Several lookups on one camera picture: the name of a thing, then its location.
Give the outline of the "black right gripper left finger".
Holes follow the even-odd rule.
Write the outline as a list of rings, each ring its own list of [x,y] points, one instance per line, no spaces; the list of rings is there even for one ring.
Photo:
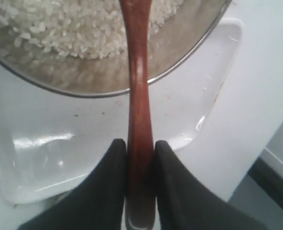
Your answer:
[[[126,147],[112,141],[107,152],[67,197],[22,224],[21,230],[119,230],[126,190]]]

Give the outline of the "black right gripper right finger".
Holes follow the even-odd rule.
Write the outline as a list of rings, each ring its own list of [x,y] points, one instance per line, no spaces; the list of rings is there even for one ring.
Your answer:
[[[221,200],[182,164],[166,141],[155,144],[155,175],[163,230],[265,230],[266,226]]]

